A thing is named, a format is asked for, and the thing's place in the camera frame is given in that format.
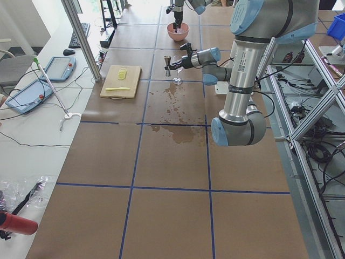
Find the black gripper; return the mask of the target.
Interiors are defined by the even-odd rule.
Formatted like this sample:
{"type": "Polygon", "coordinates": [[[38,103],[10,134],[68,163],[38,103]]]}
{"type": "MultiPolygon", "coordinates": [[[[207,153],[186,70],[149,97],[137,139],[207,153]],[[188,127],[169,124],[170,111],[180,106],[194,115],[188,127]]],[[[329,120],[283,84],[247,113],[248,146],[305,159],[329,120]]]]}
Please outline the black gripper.
{"type": "Polygon", "coordinates": [[[193,54],[191,56],[183,56],[181,60],[172,62],[171,64],[164,67],[165,70],[178,70],[181,67],[189,69],[192,67],[198,67],[198,55],[193,54]]]}
{"type": "Polygon", "coordinates": [[[175,11],[174,12],[174,33],[178,33],[178,29],[182,28],[182,22],[183,22],[183,11],[175,11]]]}

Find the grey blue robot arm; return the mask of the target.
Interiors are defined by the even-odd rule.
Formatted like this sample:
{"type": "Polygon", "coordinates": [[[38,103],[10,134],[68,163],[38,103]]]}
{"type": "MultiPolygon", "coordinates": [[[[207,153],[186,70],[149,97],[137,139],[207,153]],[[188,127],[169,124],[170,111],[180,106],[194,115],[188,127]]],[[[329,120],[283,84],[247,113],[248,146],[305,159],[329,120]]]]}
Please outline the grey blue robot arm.
{"type": "MultiPolygon", "coordinates": [[[[181,28],[183,22],[184,2],[185,0],[170,1],[170,5],[167,6],[166,14],[169,14],[170,12],[174,13],[174,32],[178,32],[178,29],[181,28]]],[[[206,10],[206,6],[212,3],[211,0],[188,0],[188,2],[198,15],[201,15],[206,10]]]]}
{"type": "Polygon", "coordinates": [[[234,34],[233,65],[221,67],[216,47],[193,50],[172,62],[165,56],[165,71],[200,67],[205,85],[220,81],[228,84],[224,108],[212,119],[214,142],[220,146],[246,146],[258,143],[265,135],[266,121],[251,99],[260,61],[271,39],[287,44],[310,38],[318,23],[318,1],[236,1],[230,30],[234,34]]]}

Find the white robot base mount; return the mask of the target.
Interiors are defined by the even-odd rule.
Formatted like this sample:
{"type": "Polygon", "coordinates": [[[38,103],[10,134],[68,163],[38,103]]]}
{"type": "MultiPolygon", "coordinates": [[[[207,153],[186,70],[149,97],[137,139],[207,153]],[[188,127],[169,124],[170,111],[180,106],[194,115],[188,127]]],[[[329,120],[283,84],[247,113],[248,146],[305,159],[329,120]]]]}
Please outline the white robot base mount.
{"type": "Polygon", "coordinates": [[[227,94],[229,89],[228,89],[228,82],[226,81],[219,81],[216,85],[215,85],[215,94],[216,95],[224,95],[227,94]]]}

